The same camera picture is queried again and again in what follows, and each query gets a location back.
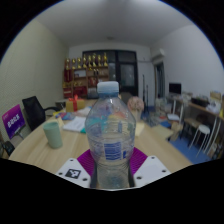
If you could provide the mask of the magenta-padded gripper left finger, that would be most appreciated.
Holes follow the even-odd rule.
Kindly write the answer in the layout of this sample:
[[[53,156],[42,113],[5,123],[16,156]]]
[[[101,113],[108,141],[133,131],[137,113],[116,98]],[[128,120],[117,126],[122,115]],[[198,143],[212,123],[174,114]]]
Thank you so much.
[[[84,188],[95,188],[97,185],[96,167],[90,150],[77,159],[69,158],[56,175]]]

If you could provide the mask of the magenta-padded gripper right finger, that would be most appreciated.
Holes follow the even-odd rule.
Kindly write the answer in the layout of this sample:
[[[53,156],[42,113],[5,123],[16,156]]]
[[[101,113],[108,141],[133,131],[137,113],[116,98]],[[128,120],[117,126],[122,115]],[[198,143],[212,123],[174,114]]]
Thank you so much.
[[[135,148],[130,159],[129,184],[131,187],[140,188],[159,180],[171,172],[155,156],[147,156]]]

